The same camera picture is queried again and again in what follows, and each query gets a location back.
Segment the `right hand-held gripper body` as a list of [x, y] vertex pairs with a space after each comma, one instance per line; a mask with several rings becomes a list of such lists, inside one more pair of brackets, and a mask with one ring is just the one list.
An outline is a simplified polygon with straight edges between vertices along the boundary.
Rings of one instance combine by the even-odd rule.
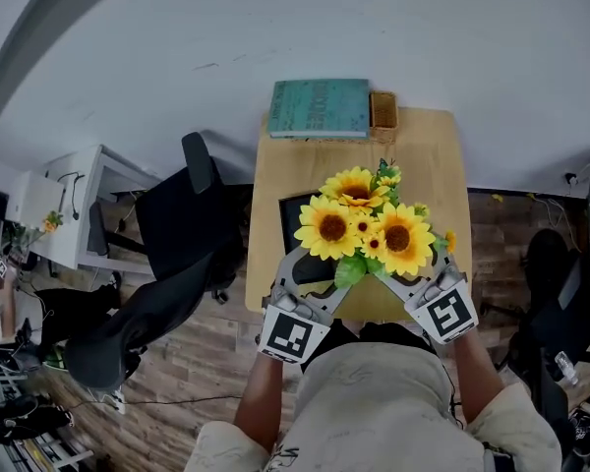
[[443, 272], [438, 277], [379, 276], [404, 310], [436, 343], [448, 344], [478, 325], [467, 276]]

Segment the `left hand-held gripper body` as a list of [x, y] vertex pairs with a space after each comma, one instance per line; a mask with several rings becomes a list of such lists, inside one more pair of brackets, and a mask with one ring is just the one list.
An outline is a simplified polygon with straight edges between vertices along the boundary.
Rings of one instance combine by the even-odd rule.
[[323, 293], [302, 295], [303, 280], [319, 282], [313, 257], [306, 255], [294, 268], [297, 287], [281, 287], [273, 283], [263, 298], [264, 323], [258, 340], [258, 351], [283, 363], [303, 364], [328, 334], [333, 314], [348, 290], [335, 285]]

